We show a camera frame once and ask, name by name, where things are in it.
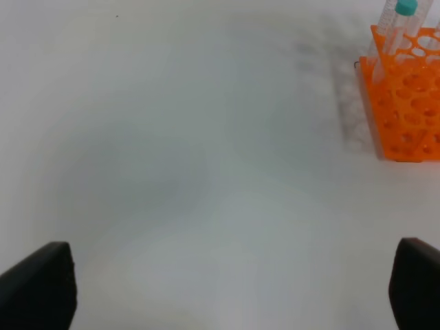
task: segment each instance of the test tube rack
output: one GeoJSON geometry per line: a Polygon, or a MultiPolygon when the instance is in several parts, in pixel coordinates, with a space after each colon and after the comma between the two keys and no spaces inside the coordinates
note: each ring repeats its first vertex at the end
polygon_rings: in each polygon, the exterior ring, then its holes
{"type": "Polygon", "coordinates": [[[440,32],[423,27],[405,35],[405,49],[388,55],[385,36],[371,31],[384,78],[373,83],[373,65],[360,57],[360,89],[370,131],[382,156],[396,162],[440,160],[440,32]]]}

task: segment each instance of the white surface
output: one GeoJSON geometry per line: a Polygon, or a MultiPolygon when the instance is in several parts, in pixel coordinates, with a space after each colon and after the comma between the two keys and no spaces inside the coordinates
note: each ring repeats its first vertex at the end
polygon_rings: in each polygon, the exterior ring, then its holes
{"type": "Polygon", "coordinates": [[[3,0],[0,271],[68,240],[73,330],[395,329],[440,169],[356,142],[382,5],[3,0]]]}

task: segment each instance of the clear plastic tube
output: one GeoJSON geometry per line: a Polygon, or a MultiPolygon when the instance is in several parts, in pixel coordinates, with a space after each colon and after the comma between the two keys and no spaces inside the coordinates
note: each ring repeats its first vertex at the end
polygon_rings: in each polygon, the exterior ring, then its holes
{"type": "Polygon", "coordinates": [[[418,0],[417,10],[410,18],[406,34],[408,36],[417,36],[421,26],[424,24],[426,17],[428,16],[429,9],[431,9],[433,0],[418,0]]]}
{"type": "MultiPolygon", "coordinates": [[[[399,0],[395,7],[393,22],[386,33],[383,53],[395,55],[401,47],[405,31],[408,29],[410,18],[417,9],[416,0],[399,0]]],[[[373,83],[378,83],[384,78],[384,68],[382,63],[376,62],[373,70],[373,83]]]]}
{"type": "MultiPolygon", "coordinates": [[[[384,9],[382,10],[382,14],[380,15],[379,23],[377,23],[377,30],[376,30],[376,32],[381,36],[386,35],[386,31],[388,30],[388,27],[393,22],[396,3],[397,0],[386,0],[384,9]]],[[[379,53],[376,48],[376,42],[373,39],[370,43],[370,47],[368,48],[366,61],[368,65],[373,65],[378,58],[379,58],[379,53]]]]}

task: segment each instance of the teal cap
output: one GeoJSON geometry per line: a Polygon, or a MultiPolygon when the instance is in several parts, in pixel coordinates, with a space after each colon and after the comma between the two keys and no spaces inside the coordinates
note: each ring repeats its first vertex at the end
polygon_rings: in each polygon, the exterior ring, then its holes
{"type": "Polygon", "coordinates": [[[412,16],[417,6],[417,0],[399,0],[396,5],[396,13],[402,16],[412,16]]]}

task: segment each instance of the rack hole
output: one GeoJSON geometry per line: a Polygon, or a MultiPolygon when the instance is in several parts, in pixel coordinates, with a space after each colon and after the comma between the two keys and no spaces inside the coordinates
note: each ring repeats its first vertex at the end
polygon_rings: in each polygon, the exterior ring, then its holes
{"type": "Polygon", "coordinates": [[[426,55],[425,51],[421,48],[413,48],[411,51],[415,56],[423,57],[426,55]]]}
{"type": "Polygon", "coordinates": [[[426,57],[426,62],[427,64],[429,63],[438,63],[438,61],[440,61],[440,56],[439,55],[428,55],[426,57]]]}
{"type": "Polygon", "coordinates": [[[404,100],[407,100],[411,97],[411,91],[407,88],[401,88],[396,91],[396,95],[404,100]]]}
{"type": "Polygon", "coordinates": [[[411,40],[408,39],[408,38],[406,38],[406,37],[404,37],[404,38],[401,40],[401,43],[400,43],[399,49],[400,49],[400,50],[409,50],[409,49],[411,48],[412,45],[413,45],[413,43],[411,42],[411,40]]]}
{"type": "Polygon", "coordinates": [[[426,50],[440,50],[440,43],[431,36],[420,36],[417,39],[417,43],[426,50]]]}
{"type": "Polygon", "coordinates": [[[429,80],[419,74],[409,74],[404,78],[404,85],[413,91],[426,91],[429,88],[429,80]]]}
{"type": "Polygon", "coordinates": [[[413,141],[413,136],[409,133],[404,133],[401,135],[401,140],[406,143],[410,143],[413,141]]]}
{"type": "Polygon", "coordinates": [[[417,126],[420,125],[420,117],[414,113],[407,113],[404,116],[404,119],[407,123],[417,126]]]}
{"type": "Polygon", "coordinates": [[[437,115],[437,104],[431,98],[415,98],[411,101],[411,106],[425,116],[433,117],[437,115]]]}

